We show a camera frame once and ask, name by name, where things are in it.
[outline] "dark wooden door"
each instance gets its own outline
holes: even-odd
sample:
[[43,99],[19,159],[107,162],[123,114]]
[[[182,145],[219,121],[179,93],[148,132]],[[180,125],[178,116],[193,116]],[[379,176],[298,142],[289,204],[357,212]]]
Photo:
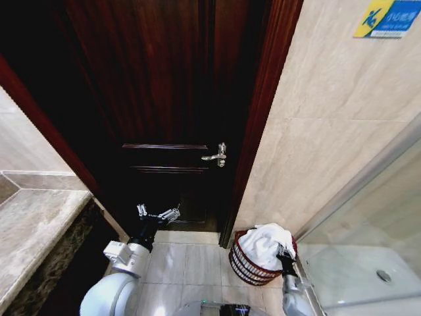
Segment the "dark wooden door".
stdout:
[[[171,229],[220,231],[272,2],[9,2],[2,54],[117,221],[181,202]],[[224,167],[201,159],[222,142]]]

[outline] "door lever handle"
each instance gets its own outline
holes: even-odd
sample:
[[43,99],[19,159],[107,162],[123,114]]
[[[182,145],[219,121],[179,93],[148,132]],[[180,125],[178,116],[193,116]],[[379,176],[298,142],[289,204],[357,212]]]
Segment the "door lever handle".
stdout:
[[213,156],[202,156],[202,160],[214,160],[214,159],[225,159],[226,156],[223,153],[219,153]]
[[202,156],[202,160],[209,161],[209,160],[218,159],[216,164],[218,165],[218,167],[223,167],[225,165],[225,159],[226,159],[225,151],[226,151],[225,143],[221,143],[218,145],[218,153],[216,155]]

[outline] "red basket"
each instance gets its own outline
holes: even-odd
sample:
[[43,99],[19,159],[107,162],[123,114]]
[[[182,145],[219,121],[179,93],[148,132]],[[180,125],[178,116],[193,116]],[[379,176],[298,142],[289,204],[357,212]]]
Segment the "red basket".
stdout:
[[[241,246],[239,245],[239,238],[247,233],[247,230],[241,230],[235,233],[234,245],[230,250],[228,255],[230,259],[231,268],[234,270],[236,275],[243,280],[244,282],[255,285],[262,286],[268,284],[270,281],[280,276],[282,270],[271,271],[266,270],[255,263],[253,263],[244,253]],[[293,246],[297,249],[297,244],[293,239]]]

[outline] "wall sign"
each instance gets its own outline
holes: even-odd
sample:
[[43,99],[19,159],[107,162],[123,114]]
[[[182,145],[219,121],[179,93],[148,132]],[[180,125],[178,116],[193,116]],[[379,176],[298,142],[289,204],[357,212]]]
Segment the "wall sign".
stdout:
[[372,0],[355,38],[401,38],[421,10],[421,0]]

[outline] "shower tray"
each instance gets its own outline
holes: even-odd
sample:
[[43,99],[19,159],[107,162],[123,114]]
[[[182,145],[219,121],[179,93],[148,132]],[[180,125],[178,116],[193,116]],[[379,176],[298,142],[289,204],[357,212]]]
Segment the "shower tray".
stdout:
[[299,250],[325,310],[421,296],[420,278],[391,248],[300,244]]

